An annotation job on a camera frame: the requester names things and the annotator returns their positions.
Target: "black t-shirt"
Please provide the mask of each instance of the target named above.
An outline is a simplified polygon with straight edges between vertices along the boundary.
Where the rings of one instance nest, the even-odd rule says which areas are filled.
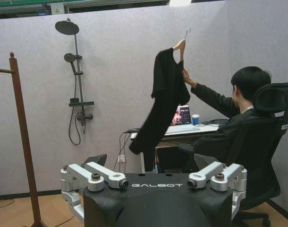
[[[176,63],[173,48],[161,51],[155,58],[153,71],[152,110],[137,137],[129,146],[135,154],[151,151],[160,142],[179,104],[185,105],[190,99],[185,86],[182,70],[184,62]]]

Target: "black jacket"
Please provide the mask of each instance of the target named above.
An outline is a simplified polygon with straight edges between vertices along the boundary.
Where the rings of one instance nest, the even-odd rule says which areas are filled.
[[[205,85],[198,84],[196,89],[191,88],[191,92],[229,118],[228,122],[220,126],[215,134],[198,139],[193,147],[195,153],[215,157],[221,162],[225,161],[232,146],[234,136],[241,124],[269,117],[268,115],[261,115],[254,109],[240,114],[232,98],[225,97]]]

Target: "blue cup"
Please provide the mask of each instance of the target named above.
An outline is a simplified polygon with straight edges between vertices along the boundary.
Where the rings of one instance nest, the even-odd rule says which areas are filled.
[[[200,115],[193,114],[192,115],[192,124],[193,125],[198,125],[200,123],[199,119],[200,119]]]

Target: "shower shelf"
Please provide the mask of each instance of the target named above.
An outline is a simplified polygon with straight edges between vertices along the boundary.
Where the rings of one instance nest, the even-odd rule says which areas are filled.
[[[76,106],[85,106],[85,105],[94,105],[94,102],[83,102],[83,103],[70,103],[68,104],[70,107]]]

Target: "metal hanger hook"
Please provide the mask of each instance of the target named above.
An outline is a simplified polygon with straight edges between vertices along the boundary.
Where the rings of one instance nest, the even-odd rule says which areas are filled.
[[[190,27],[189,27],[189,28],[187,28],[187,30],[186,30],[185,39],[187,38],[188,32],[189,32],[189,33],[191,33],[191,28],[190,28]]]

